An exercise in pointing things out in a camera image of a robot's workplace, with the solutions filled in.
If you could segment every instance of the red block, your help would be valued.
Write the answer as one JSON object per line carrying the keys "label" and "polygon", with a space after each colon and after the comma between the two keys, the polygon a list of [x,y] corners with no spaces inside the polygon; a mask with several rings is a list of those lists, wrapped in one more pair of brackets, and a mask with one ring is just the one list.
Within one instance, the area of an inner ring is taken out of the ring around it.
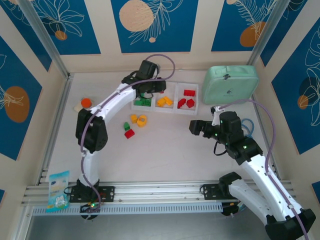
{"label": "red block", "polygon": [[186,101],[186,105],[188,106],[188,108],[192,108],[195,105],[195,101],[193,99],[189,99],[188,101]]}
{"label": "red block", "polygon": [[195,90],[184,90],[183,95],[189,96],[189,97],[194,97],[196,95],[196,91]]}
{"label": "red block", "polygon": [[129,138],[131,138],[133,135],[135,135],[135,132],[134,132],[132,129],[130,129],[130,130],[126,131],[124,135],[125,135],[125,137],[126,137],[127,139],[129,139]]}
{"label": "red block", "polygon": [[180,101],[178,101],[178,109],[185,105],[186,101],[187,99],[185,98],[182,98]]}

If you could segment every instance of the green plastic box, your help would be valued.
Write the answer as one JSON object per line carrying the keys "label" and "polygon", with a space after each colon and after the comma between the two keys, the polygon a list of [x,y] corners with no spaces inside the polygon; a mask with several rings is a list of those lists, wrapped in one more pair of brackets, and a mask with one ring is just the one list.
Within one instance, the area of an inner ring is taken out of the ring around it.
{"label": "green plastic box", "polygon": [[202,85],[204,104],[228,104],[248,99],[256,90],[259,78],[254,66],[213,66]]}

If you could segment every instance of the blue package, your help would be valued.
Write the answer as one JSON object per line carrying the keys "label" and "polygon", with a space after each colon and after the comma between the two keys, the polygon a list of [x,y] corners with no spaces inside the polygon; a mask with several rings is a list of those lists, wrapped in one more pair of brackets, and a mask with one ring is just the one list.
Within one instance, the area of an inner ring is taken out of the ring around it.
{"label": "blue package", "polygon": [[69,201],[64,190],[69,185],[69,171],[52,174],[49,177],[49,199],[46,212],[51,213],[66,209]]}

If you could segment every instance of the white floor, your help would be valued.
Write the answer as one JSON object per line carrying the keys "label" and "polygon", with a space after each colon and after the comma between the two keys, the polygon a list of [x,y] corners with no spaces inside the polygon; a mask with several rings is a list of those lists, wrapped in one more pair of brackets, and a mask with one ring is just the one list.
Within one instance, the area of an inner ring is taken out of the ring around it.
{"label": "white floor", "polygon": [[[83,97],[98,104],[111,94],[128,72],[76,73],[71,85],[52,158],[49,175],[70,171],[70,182],[80,175],[81,153],[75,137],[77,116],[74,106]],[[162,71],[161,76],[170,74]],[[244,179],[250,177],[227,154],[215,156],[213,139],[194,136],[189,131],[190,120],[211,121],[210,105],[201,102],[201,84],[205,71],[177,71],[173,82],[199,84],[198,114],[132,111],[126,105],[107,125],[108,143],[100,153],[99,177],[103,182],[168,182],[218,180],[235,171]],[[267,154],[266,145],[252,103],[233,105],[226,109],[255,124],[253,138]],[[130,115],[146,115],[147,125],[139,128],[130,122]],[[124,122],[129,122],[135,135],[126,139]],[[224,147],[218,146],[217,152]]]}

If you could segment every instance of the purple cable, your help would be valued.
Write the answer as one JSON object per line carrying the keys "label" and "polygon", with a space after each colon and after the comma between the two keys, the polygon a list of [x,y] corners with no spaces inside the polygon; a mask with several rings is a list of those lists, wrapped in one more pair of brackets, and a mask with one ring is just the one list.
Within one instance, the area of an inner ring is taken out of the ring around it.
{"label": "purple cable", "polygon": [[[164,81],[164,80],[168,80],[170,79],[174,74],[175,74],[175,71],[176,71],[176,64],[175,62],[168,56],[164,55],[164,54],[152,54],[150,56],[148,56],[145,60],[148,60],[152,57],[164,57],[166,59],[168,59],[171,63],[172,63],[172,66],[173,66],[173,70],[172,70],[172,73],[165,77],[165,78],[159,78],[159,79],[147,79],[147,80],[140,80],[140,81],[136,81],[128,86],[125,86],[123,88],[121,88],[119,90],[119,93],[122,93],[124,90],[134,86],[134,85],[137,85],[137,84],[142,84],[142,83],[147,83],[147,82],[159,82],[159,81]],[[116,92],[115,94],[111,95],[103,104],[101,104],[101,108],[103,108],[107,103],[109,103],[113,98],[115,98],[117,95],[119,95],[118,92]],[[83,179],[85,180],[85,182],[89,185],[90,188],[93,189],[93,191],[95,192],[95,194],[98,196],[98,200],[99,200],[99,204],[98,206],[92,210],[92,208],[88,208],[88,211],[87,213],[96,213],[96,212],[99,212],[100,211],[100,207],[101,207],[101,196],[98,192],[98,190],[89,182],[89,180],[87,179],[86,177],[86,174],[85,174],[85,169],[84,169],[84,162],[85,162],[85,156],[86,156],[86,151],[84,150],[84,144],[85,144],[85,136],[86,136],[86,133],[88,131],[88,128],[90,126],[90,123],[92,122],[92,120],[95,118],[95,116],[100,112],[101,110],[98,109],[97,111],[94,112],[94,114],[92,114],[92,116],[89,118],[88,122],[86,123],[86,125],[84,126],[84,129],[83,129],[83,133],[82,133],[82,136],[81,136],[81,141],[80,141],[80,150],[81,152],[84,154],[84,156],[82,157],[81,159],[81,173],[82,173],[82,176],[83,176]]]}
{"label": "purple cable", "polygon": [[[272,124],[272,141],[271,141],[271,144],[270,144],[270,148],[269,148],[269,151],[265,157],[265,163],[264,163],[264,168],[265,168],[265,173],[266,175],[269,177],[269,179],[271,180],[271,182],[273,183],[273,185],[276,187],[276,189],[279,191],[279,193],[281,194],[281,196],[284,198],[285,202],[288,204],[288,206],[292,205],[289,198],[286,196],[286,194],[282,191],[282,189],[280,188],[280,186],[277,184],[277,182],[274,180],[274,178],[269,174],[269,158],[270,158],[270,155],[271,155],[271,152],[272,152],[272,149],[274,148],[274,145],[275,145],[275,142],[276,142],[276,124],[275,124],[275,121],[273,120],[272,116],[271,116],[271,113],[268,111],[268,109],[263,106],[262,104],[254,101],[254,100],[251,100],[251,99],[240,99],[240,100],[236,100],[234,102],[231,102],[227,105],[224,105],[222,107],[220,107],[220,109],[225,109],[233,104],[238,104],[238,103],[241,103],[241,102],[251,102],[253,104],[256,104],[258,106],[260,106],[261,108],[263,108],[263,110],[267,113],[267,115],[269,116],[270,120],[271,120],[271,124]],[[307,234],[307,231],[306,231],[306,228],[304,226],[304,224],[302,223],[297,211],[294,209],[294,208],[291,208],[294,216],[296,217],[301,229],[302,229],[302,232],[303,232],[303,235],[304,235],[304,238],[305,240],[309,240],[308,238],[308,234]]]}

